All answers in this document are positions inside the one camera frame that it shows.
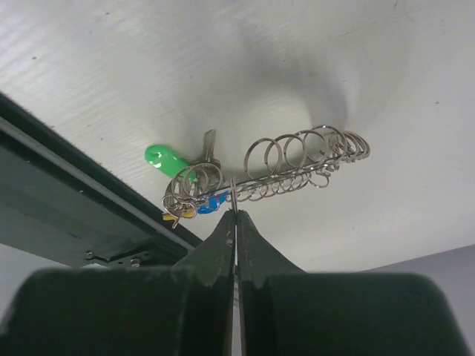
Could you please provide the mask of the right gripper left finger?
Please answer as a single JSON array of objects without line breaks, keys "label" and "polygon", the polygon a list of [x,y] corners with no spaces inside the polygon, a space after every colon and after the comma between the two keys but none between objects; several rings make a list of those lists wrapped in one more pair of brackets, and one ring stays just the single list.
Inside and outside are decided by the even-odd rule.
[{"label": "right gripper left finger", "polygon": [[3,355],[230,355],[236,216],[174,266],[50,268],[1,322]]}]

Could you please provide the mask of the yellow key tag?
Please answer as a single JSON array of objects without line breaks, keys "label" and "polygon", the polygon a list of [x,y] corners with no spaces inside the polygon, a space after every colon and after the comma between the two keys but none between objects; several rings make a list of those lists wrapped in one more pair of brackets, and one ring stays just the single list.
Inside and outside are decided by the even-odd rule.
[{"label": "yellow key tag", "polygon": [[178,211],[177,215],[163,213],[164,221],[178,221],[179,219],[192,219],[197,215],[195,210]]}]

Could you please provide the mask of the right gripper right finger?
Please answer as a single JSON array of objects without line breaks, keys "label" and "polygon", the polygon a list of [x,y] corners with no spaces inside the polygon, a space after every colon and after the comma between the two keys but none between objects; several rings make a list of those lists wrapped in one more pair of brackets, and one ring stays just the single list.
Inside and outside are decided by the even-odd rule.
[{"label": "right gripper right finger", "polygon": [[245,355],[469,355],[441,289],[419,274],[307,273],[236,216]]}]

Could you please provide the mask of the large metal keyring with rings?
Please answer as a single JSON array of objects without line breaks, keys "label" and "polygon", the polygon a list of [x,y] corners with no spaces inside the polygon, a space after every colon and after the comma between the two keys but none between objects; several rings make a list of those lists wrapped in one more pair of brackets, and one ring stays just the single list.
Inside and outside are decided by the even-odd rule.
[{"label": "large metal keyring with rings", "polygon": [[221,181],[212,187],[198,172],[198,165],[191,163],[168,184],[162,198],[164,213],[177,215],[185,210],[197,213],[209,197],[219,195],[226,195],[224,204],[236,206],[307,186],[326,188],[341,165],[367,159],[370,153],[370,144],[362,136],[330,125],[261,138],[244,155],[242,179],[225,174],[220,168]]}]

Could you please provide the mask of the blue key tag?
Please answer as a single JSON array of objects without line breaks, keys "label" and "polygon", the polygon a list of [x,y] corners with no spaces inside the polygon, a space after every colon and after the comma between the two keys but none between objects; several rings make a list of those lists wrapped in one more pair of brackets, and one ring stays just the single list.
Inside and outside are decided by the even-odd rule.
[{"label": "blue key tag", "polygon": [[226,195],[209,197],[197,210],[198,214],[211,214],[216,212],[226,201]]}]

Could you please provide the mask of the silver key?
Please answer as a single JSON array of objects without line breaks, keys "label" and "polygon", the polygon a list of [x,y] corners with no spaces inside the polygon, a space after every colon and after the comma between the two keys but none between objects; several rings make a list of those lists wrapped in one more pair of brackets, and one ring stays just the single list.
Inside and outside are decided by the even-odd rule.
[{"label": "silver key", "polygon": [[198,172],[203,174],[212,187],[219,185],[221,164],[214,157],[214,147],[216,141],[216,130],[207,131],[203,138],[203,150],[199,158],[194,162],[198,165]]}]

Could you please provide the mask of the green key tag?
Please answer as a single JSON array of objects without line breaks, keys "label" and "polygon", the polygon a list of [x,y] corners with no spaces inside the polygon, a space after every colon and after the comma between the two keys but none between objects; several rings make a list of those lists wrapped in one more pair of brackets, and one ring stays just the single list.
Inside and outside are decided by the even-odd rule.
[{"label": "green key tag", "polygon": [[146,148],[145,161],[170,179],[184,172],[190,164],[168,145],[155,144]]}]

